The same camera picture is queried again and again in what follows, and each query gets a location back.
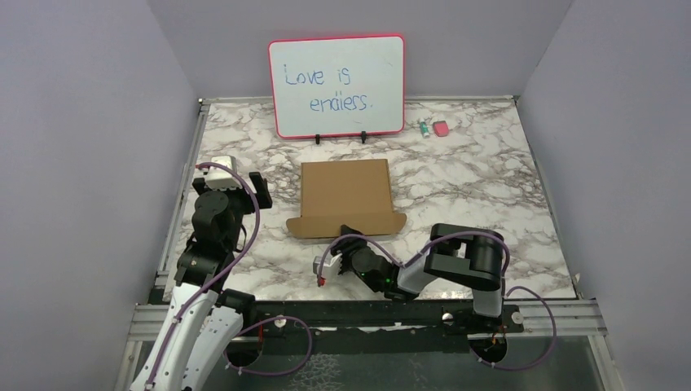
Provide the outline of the brown cardboard box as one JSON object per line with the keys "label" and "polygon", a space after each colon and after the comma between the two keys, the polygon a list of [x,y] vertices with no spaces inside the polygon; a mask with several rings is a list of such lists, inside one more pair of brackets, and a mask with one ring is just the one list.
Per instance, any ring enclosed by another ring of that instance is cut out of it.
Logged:
{"label": "brown cardboard box", "polygon": [[407,215],[394,210],[386,159],[301,164],[300,216],[286,221],[298,239],[328,239],[348,226],[364,235],[400,232]]}

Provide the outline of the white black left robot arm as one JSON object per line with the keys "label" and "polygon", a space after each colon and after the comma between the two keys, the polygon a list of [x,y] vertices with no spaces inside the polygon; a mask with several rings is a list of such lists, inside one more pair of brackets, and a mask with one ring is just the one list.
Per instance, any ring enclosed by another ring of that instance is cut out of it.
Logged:
{"label": "white black left robot arm", "polygon": [[267,181],[251,172],[246,182],[231,169],[220,176],[217,163],[201,168],[206,174],[192,183],[198,194],[193,232],[178,259],[163,325],[132,390],[201,389],[231,339],[255,327],[254,296],[223,286],[257,237],[254,230],[239,243],[244,216],[258,217],[272,206]]}

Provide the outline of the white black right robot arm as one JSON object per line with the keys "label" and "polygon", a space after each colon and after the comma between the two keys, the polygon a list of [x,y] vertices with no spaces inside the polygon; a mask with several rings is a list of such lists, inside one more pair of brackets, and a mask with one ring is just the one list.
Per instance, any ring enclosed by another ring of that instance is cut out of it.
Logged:
{"label": "white black right robot arm", "polygon": [[351,272],[373,292],[399,302],[416,299],[438,279],[462,285],[472,291],[472,325],[488,332],[503,319],[509,261],[504,237],[492,230],[437,223],[422,249],[401,262],[374,239],[343,225],[312,268],[320,287]]}

